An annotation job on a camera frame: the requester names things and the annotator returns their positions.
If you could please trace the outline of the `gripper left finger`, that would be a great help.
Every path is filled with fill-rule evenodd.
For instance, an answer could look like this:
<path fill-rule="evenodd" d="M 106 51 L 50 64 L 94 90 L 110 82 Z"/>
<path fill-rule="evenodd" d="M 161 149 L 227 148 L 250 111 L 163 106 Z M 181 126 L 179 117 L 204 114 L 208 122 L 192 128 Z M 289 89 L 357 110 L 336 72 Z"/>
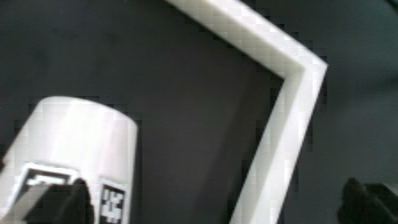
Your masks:
<path fill-rule="evenodd" d="M 87 183 L 30 187 L 5 214 L 5 224 L 94 224 Z"/>

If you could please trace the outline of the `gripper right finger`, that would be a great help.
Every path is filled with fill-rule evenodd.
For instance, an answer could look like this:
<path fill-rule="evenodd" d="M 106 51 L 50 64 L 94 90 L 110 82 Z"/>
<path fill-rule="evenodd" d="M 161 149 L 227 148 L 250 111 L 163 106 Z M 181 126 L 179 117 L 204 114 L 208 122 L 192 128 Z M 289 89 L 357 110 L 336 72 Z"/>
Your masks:
<path fill-rule="evenodd" d="M 398 224 L 398 184 L 350 178 L 341 192 L 339 224 Z"/>

